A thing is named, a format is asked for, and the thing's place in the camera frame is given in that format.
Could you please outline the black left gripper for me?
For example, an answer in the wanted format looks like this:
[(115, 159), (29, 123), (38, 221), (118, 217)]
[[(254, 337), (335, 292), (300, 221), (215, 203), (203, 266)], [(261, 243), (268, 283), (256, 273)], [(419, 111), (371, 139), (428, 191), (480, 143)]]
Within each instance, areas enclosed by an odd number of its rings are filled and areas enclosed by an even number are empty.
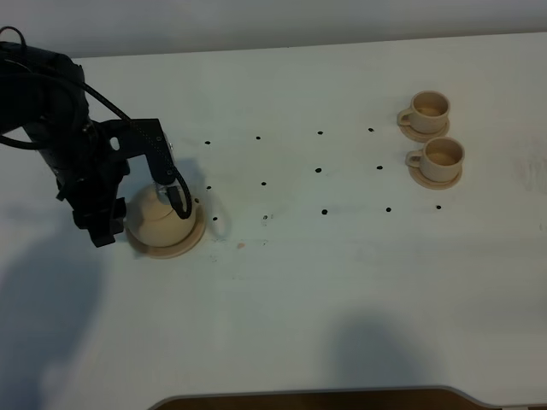
[[(128, 161), (144, 156), (153, 182), (176, 179), (167, 138), (158, 119), (92, 121), (76, 133), (55, 138), (40, 155), (56, 176), (57, 198), (73, 209), (77, 226), (88, 226), (92, 243), (101, 248), (124, 231), (125, 198), (118, 187), (130, 173)], [(176, 189), (168, 189), (176, 209)]]

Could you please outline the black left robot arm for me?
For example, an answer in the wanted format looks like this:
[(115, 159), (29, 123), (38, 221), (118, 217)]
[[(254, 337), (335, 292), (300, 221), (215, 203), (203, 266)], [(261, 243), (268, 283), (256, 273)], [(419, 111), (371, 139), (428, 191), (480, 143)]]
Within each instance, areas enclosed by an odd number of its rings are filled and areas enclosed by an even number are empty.
[(129, 159), (145, 156), (176, 214), (192, 211), (157, 119), (132, 119), (85, 83), (83, 68), (62, 54), (1, 44), (1, 142), (35, 150), (55, 174), (57, 198), (96, 247), (123, 231), (126, 203), (118, 188)]

